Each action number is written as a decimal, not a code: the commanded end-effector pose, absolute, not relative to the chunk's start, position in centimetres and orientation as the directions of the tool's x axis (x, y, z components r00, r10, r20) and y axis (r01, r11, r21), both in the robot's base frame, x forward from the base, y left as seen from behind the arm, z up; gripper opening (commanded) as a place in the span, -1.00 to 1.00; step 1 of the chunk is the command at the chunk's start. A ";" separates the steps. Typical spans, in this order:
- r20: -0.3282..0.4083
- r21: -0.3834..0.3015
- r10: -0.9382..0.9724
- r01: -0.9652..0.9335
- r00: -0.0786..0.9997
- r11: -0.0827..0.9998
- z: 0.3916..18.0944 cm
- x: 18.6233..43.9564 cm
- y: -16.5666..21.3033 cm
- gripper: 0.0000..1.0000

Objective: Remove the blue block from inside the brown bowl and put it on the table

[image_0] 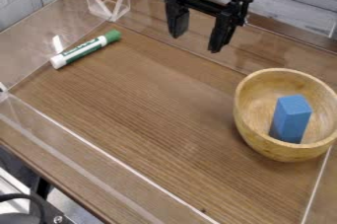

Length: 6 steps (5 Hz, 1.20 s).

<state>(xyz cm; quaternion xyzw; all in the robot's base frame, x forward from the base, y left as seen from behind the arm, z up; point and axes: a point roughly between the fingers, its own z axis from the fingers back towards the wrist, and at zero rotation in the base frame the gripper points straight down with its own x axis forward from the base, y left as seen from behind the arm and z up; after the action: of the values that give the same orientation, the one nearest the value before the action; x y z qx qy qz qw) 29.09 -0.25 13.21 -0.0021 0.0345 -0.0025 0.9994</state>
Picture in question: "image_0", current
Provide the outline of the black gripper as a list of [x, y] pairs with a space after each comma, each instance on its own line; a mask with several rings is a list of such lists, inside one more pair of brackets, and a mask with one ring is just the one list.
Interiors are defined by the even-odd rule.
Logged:
[[208, 50], [217, 53], [231, 41], [236, 27], [247, 21], [249, 5], [255, 0], [165, 0], [168, 31], [179, 38], [188, 30], [189, 8], [216, 16]]

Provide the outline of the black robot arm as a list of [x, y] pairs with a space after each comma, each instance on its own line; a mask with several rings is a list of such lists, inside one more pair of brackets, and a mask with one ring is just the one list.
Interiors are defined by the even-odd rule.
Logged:
[[217, 53], [231, 42], [239, 26], [247, 23], [249, 5], [255, 0], [165, 0], [168, 32], [173, 38], [184, 35], [189, 25], [189, 10], [216, 18], [208, 50]]

